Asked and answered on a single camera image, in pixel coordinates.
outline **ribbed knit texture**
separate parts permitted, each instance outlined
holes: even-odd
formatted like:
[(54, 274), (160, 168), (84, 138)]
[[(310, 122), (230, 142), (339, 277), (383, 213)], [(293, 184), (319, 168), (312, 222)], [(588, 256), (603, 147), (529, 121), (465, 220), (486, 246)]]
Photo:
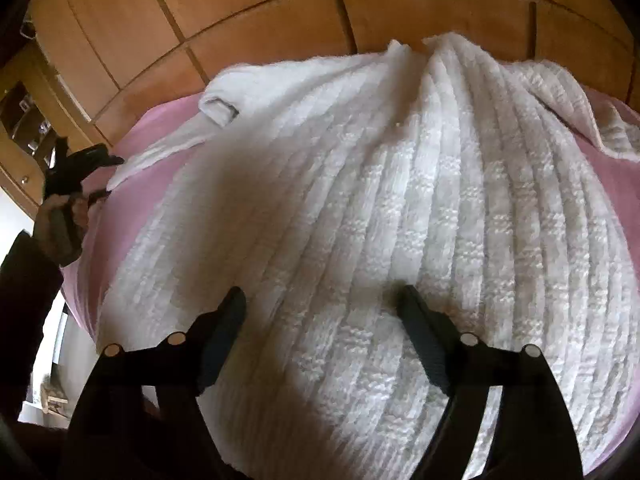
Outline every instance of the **ribbed knit texture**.
[(137, 349), (242, 287), (246, 322), (200, 406), (223, 459), (254, 479), (409, 478), (446, 398), (396, 317), (399, 283), (491, 346), (539, 345), (587, 469), (621, 415), (638, 286), (565, 123), (637, 152), (620, 129), (602, 136), (554, 64), (502, 65), (455, 34), (428, 48), (221, 73), (201, 110), (222, 100), (238, 117), (212, 126), (105, 297), (98, 346)]

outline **pink fabric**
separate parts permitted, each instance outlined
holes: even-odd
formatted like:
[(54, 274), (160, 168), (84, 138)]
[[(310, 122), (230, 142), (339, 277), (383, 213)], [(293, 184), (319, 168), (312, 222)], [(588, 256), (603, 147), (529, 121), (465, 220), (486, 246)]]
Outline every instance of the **pink fabric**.
[[(114, 147), (116, 155), (127, 158), (172, 133), (198, 111), (199, 94), (183, 97), (149, 110)], [(90, 227), (82, 243), (82, 256), (63, 269), (63, 291), (69, 309), (95, 339), (98, 306), (120, 262), (129, 252), (136, 235), (156, 203), (164, 196), (174, 174), (197, 150), (174, 153), (132, 178), (111, 193), (103, 204), (90, 211)], [(95, 171), (83, 183), (85, 193), (104, 188), (114, 168)]]
[[(627, 123), (640, 124), (640, 116), (622, 102), (586, 89), (592, 102), (609, 100)], [(198, 111), (199, 94), (159, 105), (149, 110), (114, 147), (124, 158), (174, 131)], [(599, 152), (585, 137), (576, 134), (580, 149), (593, 166), (620, 218), (631, 257), (640, 280), (640, 164), (616, 160)], [(198, 149), (175, 153), (118, 186), (103, 205), (92, 208), (90, 228), (83, 243), (82, 257), (63, 270), (65, 297), (81, 326), (95, 338), (98, 308), (120, 262), (132, 246), (171, 183), (174, 174)], [(84, 181), (86, 192), (104, 187), (113, 174), (100, 170)], [(596, 465), (601, 463), (626, 437), (640, 413), (640, 370), (636, 373), (629, 400), (618, 421), (616, 436)]]

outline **knit fabric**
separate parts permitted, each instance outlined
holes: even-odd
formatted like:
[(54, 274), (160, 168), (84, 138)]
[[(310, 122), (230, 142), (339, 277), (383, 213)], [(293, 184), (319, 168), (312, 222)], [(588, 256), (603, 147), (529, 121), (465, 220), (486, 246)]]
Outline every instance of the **knit fabric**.
[[(199, 403), (254, 479), (411, 476), (447, 399), (396, 316), (402, 283), (488, 345), (542, 348), (587, 469), (624, 408), (638, 286), (567, 124), (614, 154), (633, 142), (603, 138), (554, 64), (503, 65), (455, 34), (428, 49), (217, 76), (201, 110), (239, 115), (212, 124), (104, 299), (98, 347), (137, 349), (242, 287), (246, 321)], [(492, 389), (467, 476), (498, 404)]]

